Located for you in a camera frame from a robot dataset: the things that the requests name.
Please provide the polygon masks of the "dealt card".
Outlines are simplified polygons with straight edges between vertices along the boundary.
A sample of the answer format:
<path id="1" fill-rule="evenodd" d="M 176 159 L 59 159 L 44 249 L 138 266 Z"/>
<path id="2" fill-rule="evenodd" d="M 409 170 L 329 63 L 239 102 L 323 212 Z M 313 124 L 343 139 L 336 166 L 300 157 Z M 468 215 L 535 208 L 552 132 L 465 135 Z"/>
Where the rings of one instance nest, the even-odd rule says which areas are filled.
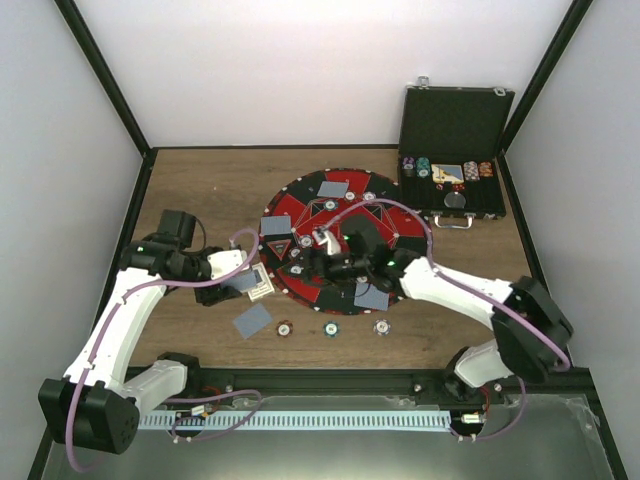
<path id="1" fill-rule="evenodd" d="M 377 289 L 370 283 L 358 283 L 353 303 L 356 307 L 386 311 L 389 307 L 389 294 Z"/>
<path id="2" fill-rule="evenodd" d="M 269 326 L 272 321 L 273 318 L 266 307 L 258 303 L 236 317 L 233 320 L 233 325 L 241 337 L 246 340 Z"/>
<path id="3" fill-rule="evenodd" d="M 348 182 L 323 181 L 317 191 L 317 196 L 321 198 L 343 198 L 348 191 Z"/>
<path id="4" fill-rule="evenodd" d="M 288 235 L 291 228 L 289 215 L 263 216 L 260 220 L 260 233 L 263 236 Z"/>

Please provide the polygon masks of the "blue white chip stack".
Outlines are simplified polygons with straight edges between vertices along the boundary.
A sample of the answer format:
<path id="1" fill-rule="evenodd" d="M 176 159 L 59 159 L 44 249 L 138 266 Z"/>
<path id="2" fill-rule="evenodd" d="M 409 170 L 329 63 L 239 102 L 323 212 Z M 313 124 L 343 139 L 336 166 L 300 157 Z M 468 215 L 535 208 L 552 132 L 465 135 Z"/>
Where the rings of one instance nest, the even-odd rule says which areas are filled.
<path id="1" fill-rule="evenodd" d="M 385 319 L 378 319 L 373 324 L 373 332 L 379 336 L 386 336 L 391 331 L 391 324 Z"/>

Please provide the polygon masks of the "red brown chip stack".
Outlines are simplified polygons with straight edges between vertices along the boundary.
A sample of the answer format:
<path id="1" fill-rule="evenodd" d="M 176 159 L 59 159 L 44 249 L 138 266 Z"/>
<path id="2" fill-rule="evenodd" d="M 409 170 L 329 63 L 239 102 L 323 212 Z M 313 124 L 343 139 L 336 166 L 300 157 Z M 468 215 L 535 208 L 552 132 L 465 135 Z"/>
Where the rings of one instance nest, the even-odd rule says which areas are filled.
<path id="1" fill-rule="evenodd" d="M 276 326 L 276 334 L 279 337 L 286 338 L 293 333 L 293 325 L 288 321 L 281 321 Z"/>

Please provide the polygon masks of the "playing card deck with box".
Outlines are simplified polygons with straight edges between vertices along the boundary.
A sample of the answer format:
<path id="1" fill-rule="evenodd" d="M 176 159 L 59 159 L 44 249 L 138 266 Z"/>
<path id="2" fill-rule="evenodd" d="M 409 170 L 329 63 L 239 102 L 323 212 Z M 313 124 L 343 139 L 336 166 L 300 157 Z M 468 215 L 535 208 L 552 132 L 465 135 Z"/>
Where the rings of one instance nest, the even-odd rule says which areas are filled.
<path id="1" fill-rule="evenodd" d="M 241 293 L 245 293 L 256 287 L 259 282 L 259 276 L 253 271 L 244 272 L 225 280 L 221 283 L 223 287 L 231 287 Z"/>

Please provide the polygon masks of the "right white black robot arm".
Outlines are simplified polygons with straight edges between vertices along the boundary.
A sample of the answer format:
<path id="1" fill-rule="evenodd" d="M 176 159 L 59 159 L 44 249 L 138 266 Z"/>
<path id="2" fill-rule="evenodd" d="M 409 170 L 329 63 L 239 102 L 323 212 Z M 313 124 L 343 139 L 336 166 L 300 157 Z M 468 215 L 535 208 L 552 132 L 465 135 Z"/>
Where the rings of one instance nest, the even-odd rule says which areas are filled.
<path id="1" fill-rule="evenodd" d="M 450 362 L 444 389 L 451 400 L 468 402 L 481 387 L 511 376 L 542 384 L 570 368 L 566 347 L 574 329 L 537 280 L 491 280 L 446 268 L 430 249 L 390 247 L 363 215 L 346 218 L 341 230 L 344 243 L 327 228 L 313 231 L 314 244 L 301 257 L 305 279 L 343 287 L 364 277 L 381 292 L 445 307 L 492 332 Z"/>

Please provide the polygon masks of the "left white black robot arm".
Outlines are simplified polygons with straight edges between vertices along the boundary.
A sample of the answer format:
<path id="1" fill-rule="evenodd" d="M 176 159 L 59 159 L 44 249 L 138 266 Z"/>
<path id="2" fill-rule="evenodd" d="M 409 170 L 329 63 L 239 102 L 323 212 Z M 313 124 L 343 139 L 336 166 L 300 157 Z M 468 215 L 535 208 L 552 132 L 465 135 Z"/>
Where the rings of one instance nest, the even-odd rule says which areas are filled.
<path id="1" fill-rule="evenodd" d="M 55 442 L 72 456 L 77 447 L 121 454 L 131 445 L 140 419 L 164 402 L 196 402 L 204 392 L 197 358 L 160 356 L 132 379 L 127 369 L 151 313 L 171 288 L 193 289 L 211 306 L 237 296 L 228 280 L 246 271 L 257 251 L 231 238 L 228 249 L 192 250 L 199 219 L 163 211 L 155 232 L 122 252 L 115 284 L 89 339 L 62 378 L 43 382 L 38 401 Z"/>

